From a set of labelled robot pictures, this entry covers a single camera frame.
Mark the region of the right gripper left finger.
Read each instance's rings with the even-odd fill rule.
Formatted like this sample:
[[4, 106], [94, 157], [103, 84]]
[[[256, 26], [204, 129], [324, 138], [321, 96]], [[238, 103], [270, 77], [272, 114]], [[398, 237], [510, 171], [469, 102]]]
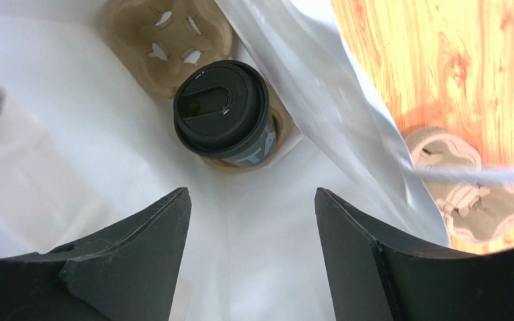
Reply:
[[178, 188], [48, 253], [0, 259], [0, 320], [168, 320], [191, 216]]

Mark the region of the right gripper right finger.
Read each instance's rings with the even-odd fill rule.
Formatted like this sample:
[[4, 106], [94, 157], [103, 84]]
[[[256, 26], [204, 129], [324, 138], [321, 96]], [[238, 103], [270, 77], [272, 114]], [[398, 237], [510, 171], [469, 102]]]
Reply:
[[475, 255], [315, 195], [337, 320], [514, 320], [514, 248]]

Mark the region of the white paper bag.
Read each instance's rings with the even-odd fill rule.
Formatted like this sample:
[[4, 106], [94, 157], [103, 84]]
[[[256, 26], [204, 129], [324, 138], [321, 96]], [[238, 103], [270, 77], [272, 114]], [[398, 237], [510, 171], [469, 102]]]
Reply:
[[[175, 134], [111, 50], [110, 1], [0, 1], [0, 259], [51, 250], [178, 188], [191, 216], [168, 320], [337, 320], [315, 195], [414, 237], [452, 236], [425, 181], [514, 186], [514, 1], [215, 1], [233, 57], [292, 119], [271, 162], [231, 173]], [[405, 138], [436, 126], [482, 167], [421, 169]]]

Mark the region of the single black coffee cup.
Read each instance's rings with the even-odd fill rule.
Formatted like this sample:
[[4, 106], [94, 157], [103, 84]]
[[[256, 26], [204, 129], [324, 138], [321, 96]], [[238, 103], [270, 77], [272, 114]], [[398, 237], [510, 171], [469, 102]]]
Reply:
[[250, 167], [256, 167], [272, 156], [277, 140], [278, 135], [276, 133], [276, 127], [274, 125], [274, 121], [270, 119], [257, 141], [251, 144], [248, 150], [227, 158], [226, 160], [205, 158], [204, 161], [215, 166], [226, 168], [247, 169]]

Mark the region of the black cup lid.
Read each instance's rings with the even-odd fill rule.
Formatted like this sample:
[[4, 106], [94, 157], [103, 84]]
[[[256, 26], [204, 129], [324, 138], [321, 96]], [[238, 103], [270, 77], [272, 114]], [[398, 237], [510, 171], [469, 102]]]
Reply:
[[175, 131], [195, 154], [226, 160], [248, 150], [272, 119], [264, 78], [236, 60], [195, 71], [173, 99]]

